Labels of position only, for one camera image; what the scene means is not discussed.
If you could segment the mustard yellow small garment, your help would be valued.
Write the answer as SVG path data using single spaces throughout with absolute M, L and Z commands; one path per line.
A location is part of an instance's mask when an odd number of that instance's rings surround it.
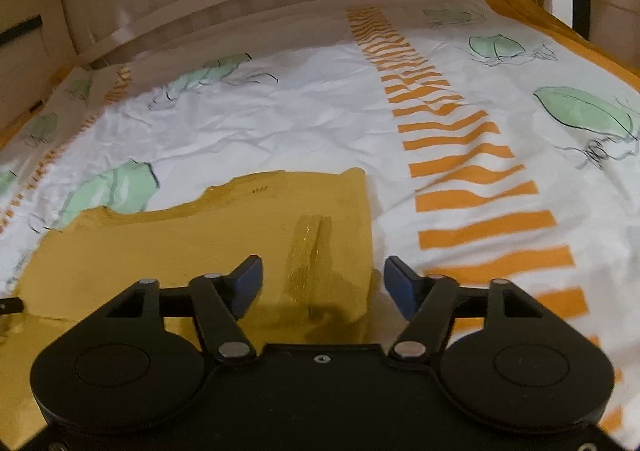
M 359 168 L 248 175 L 163 211 L 93 208 L 49 232 L 18 281 L 25 311 L 1 328 L 2 440 L 17 447 L 42 427 L 29 369 L 77 321 L 139 279 L 184 286 L 250 255 L 264 284 L 241 325 L 256 347 L 363 340 L 372 234 Z

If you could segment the white leaf-print bed cover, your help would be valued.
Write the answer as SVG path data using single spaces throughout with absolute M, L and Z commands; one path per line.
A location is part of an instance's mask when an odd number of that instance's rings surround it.
M 508 279 L 614 364 L 603 428 L 639 443 L 639 90 L 484 0 L 239 26 L 76 68 L 1 145 L 1 291 L 83 212 L 168 210 L 272 172 L 366 176 L 363 340 L 402 320 L 397 255 Z

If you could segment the beige drawer cabinet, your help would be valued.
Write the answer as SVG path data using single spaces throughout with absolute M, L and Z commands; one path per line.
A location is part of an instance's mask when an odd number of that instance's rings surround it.
M 76 58 L 62 0 L 0 0 L 1 126 L 46 100 Z

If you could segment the yellow bed sheet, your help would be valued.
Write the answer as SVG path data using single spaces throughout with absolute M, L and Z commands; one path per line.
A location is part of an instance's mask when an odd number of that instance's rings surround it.
M 634 90 L 640 89 L 639 70 L 620 61 L 602 48 L 582 38 L 577 32 L 533 0 L 484 0 L 496 14 L 521 22 L 548 37 L 574 54 L 582 57 L 601 69 L 610 72 L 616 78 Z

